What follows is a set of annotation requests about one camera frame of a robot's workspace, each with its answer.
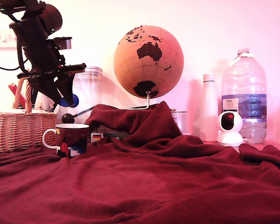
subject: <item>tin can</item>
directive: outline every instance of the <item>tin can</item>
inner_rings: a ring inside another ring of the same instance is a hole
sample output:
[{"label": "tin can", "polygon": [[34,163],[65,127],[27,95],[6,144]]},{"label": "tin can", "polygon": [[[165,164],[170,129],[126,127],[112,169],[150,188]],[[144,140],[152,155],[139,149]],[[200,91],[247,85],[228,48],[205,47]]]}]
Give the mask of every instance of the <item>tin can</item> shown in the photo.
[{"label": "tin can", "polygon": [[187,111],[171,111],[174,122],[178,126],[183,135],[190,135],[188,124],[188,112]]}]

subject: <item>bottle label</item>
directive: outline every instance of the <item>bottle label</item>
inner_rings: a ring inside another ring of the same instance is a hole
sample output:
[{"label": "bottle label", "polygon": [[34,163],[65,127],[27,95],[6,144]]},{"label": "bottle label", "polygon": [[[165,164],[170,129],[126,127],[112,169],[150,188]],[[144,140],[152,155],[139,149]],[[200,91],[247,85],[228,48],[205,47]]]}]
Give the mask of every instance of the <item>bottle label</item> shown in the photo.
[{"label": "bottle label", "polygon": [[223,112],[225,111],[238,112],[238,98],[223,99],[222,97],[222,108],[223,108]]},{"label": "bottle label", "polygon": [[245,122],[266,122],[266,94],[222,96],[222,109],[238,112]]}]

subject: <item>table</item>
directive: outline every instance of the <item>table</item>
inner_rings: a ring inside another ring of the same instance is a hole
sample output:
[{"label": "table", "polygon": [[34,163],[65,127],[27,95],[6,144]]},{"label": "table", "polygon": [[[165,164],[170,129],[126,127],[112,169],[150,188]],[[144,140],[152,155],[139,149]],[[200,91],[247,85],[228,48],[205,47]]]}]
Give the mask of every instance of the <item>table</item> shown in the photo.
[{"label": "table", "polygon": [[[204,144],[212,144],[212,145],[219,145],[219,143],[216,141],[216,142],[204,142]],[[257,148],[258,150],[263,150],[263,148],[267,145],[273,145],[275,146],[277,149],[280,150],[280,144],[279,143],[274,143],[272,141],[265,141],[264,143],[262,144],[251,144],[251,146],[254,146],[255,148]]]}]

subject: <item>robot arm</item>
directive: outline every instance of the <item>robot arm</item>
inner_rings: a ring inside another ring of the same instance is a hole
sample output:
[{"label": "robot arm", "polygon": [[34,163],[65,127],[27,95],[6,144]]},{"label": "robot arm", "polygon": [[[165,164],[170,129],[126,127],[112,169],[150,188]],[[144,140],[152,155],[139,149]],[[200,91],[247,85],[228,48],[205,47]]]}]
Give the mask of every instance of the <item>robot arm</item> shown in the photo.
[{"label": "robot arm", "polygon": [[[29,84],[59,104],[63,95],[69,105],[73,104],[72,84],[76,73],[84,71],[86,65],[65,65],[59,50],[70,48],[71,37],[48,39],[49,35],[62,26],[62,17],[52,5],[37,0],[0,0],[0,9],[14,22],[9,26],[17,36],[17,53],[22,73]],[[17,20],[13,13],[25,11]],[[32,64],[28,72],[24,68],[22,48]]]}]

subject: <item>large plastic water bottle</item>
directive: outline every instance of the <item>large plastic water bottle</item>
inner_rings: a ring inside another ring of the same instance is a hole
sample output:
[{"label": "large plastic water bottle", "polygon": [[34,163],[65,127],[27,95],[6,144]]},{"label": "large plastic water bottle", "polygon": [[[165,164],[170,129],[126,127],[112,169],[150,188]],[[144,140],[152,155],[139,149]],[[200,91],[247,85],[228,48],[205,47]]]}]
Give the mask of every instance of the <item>large plastic water bottle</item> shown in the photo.
[{"label": "large plastic water bottle", "polygon": [[266,138],[266,73],[249,53],[238,51],[223,75],[222,110],[236,111],[243,119],[239,132],[246,143],[262,143]]}]

